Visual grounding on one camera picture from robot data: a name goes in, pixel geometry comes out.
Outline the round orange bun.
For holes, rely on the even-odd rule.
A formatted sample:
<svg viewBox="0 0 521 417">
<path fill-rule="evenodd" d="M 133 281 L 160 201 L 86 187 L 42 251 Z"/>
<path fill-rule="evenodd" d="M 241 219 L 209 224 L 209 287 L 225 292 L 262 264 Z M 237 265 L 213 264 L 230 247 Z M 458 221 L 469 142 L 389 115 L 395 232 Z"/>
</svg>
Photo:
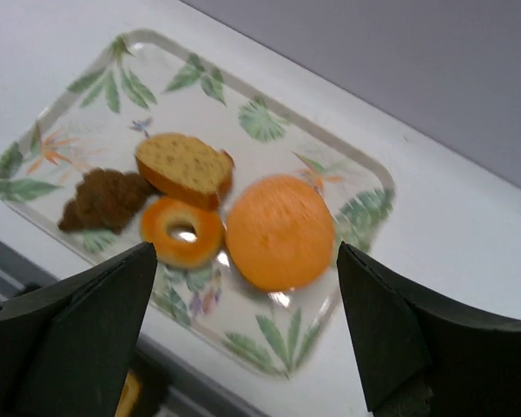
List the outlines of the round orange bun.
<svg viewBox="0 0 521 417">
<path fill-rule="evenodd" d="M 322 197 L 291 175 L 267 176 L 247 187 L 226 226 L 234 265 L 265 292 L 304 287 L 333 259 L 333 218 Z"/>
</svg>

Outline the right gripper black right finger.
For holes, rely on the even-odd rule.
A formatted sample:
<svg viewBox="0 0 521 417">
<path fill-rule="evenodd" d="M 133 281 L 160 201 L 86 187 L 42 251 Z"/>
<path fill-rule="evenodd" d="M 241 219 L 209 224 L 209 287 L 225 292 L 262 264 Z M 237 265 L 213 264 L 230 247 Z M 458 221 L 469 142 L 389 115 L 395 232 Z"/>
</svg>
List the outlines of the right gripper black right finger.
<svg viewBox="0 0 521 417">
<path fill-rule="evenodd" d="M 375 416 L 521 416 L 521 320 L 465 305 L 342 244 L 340 292 Z"/>
</svg>

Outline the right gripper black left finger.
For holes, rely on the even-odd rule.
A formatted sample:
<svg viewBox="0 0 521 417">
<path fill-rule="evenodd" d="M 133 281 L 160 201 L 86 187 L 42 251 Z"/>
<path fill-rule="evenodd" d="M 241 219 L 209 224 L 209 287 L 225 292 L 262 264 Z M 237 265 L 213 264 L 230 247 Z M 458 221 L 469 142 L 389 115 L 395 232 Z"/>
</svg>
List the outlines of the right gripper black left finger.
<svg viewBox="0 0 521 417">
<path fill-rule="evenodd" d="M 0 303 L 0 416 L 112 416 L 155 279 L 142 242 Z"/>
</svg>

